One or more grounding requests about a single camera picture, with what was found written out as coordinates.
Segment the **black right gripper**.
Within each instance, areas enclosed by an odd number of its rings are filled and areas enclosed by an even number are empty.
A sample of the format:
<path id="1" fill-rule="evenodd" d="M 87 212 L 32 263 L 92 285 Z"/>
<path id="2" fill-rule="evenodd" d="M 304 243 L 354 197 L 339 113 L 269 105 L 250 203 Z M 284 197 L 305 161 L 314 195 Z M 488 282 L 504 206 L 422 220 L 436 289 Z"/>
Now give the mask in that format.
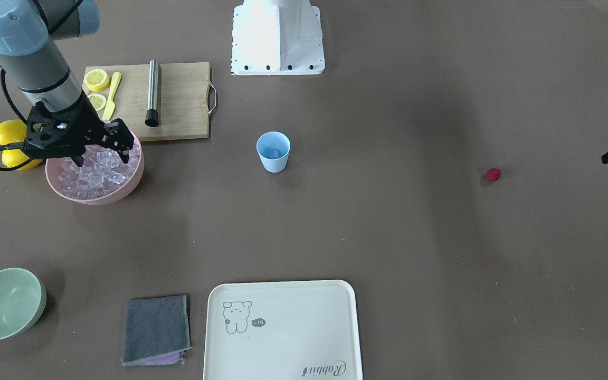
<path id="1" fill-rule="evenodd" d="M 70 158 L 82 167 L 85 146 L 99 139 L 101 147 L 115 151 L 123 163 L 129 162 L 135 138 L 122 119 L 104 123 L 86 97 L 61 111 L 51 111 L 39 100 L 27 117 L 21 150 L 32 159 Z"/>

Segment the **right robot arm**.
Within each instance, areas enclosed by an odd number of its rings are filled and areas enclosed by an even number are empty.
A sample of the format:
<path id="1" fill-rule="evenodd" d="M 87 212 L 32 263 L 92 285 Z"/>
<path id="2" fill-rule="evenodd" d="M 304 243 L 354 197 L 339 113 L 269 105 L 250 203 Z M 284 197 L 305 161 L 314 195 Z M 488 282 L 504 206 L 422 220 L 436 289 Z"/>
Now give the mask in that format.
<path id="1" fill-rule="evenodd" d="M 55 42 L 94 34 L 94 1 L 0 1 L 0 82 L 10 77 L 31 102 L 19 149 L 28 161 L 71 158 L 82 166 L 88 145 L 111 149 L 129 161 L 135 138 L 121 119 L 104 122 Z"/>

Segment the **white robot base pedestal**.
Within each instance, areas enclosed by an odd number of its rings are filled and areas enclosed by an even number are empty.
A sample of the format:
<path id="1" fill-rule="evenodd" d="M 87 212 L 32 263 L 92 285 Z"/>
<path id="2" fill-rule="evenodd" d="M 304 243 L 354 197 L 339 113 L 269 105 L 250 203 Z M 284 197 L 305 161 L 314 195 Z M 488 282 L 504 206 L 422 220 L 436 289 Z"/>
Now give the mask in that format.
<path id="1" fill-rule="evenodd" d="M 233 75 L 324 73 L 319 7 L 309 1 L 244 1 L 233 9 Z"/>

